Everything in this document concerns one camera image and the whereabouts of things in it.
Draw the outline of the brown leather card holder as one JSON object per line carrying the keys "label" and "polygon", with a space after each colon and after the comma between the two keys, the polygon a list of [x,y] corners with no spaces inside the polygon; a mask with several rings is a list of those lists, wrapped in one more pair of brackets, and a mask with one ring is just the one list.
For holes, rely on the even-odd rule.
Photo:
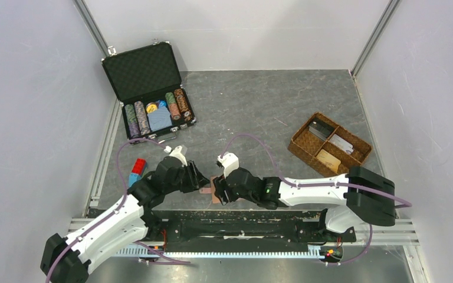
{"label": "brown leather card holder", "polygon": [[[214,188],[214,185],[213,185],[213,179],[216,178],[216,177],[223,177],[223,175],[211,177],[211,178],[210,178],[211,187],[210,187],[210,188],[204,187],[204,188],[202,188],[202,189],[199,191],[199,193],[211,195],[212,203],[213,203],[213,204],[221,204],[220,201],[219,201],[219,199],[214,195],[215,188]],[[229,187],[229,189],[228,189],[228,194],[229,194],[229,199],[230,199],[230,202],[229,202],[229,203],[236,202],[236,201],[239,201],[239,200],[240,200],[240,201],[244,200],[243,198],[241,198],[241,197],[239,197],[238,195],[234,194],[233,189],[232,189],[231,187]]]}

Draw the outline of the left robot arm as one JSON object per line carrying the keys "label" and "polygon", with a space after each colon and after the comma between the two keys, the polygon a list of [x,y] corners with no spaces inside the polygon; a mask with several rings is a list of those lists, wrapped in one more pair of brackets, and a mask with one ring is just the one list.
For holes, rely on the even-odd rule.
{"label": "left robot arm", "polygon": [[189,193],[209,184],[193,161],[167,156],[156,170],[134,182],[112,208],[86,226],[45,243],[40,269],[47,282],[86,282],[107,258],[131,243],[157,239],[162,219],[152,209],[173,192]]}

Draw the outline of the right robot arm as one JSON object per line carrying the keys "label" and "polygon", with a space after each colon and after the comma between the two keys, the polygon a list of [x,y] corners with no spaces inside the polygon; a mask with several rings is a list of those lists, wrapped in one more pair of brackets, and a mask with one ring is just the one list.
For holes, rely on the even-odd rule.
{"label": "right robot arm", "polygon": [[238,168],[228,176],[213,179],[214,194],[224,205],[238,199],[276,210],[297,205],[325,205],[317,233],[331,241],[340,233],[361,223],[376,226],[395,224],[395,184],[364,167],[320,179],[255,177]]}

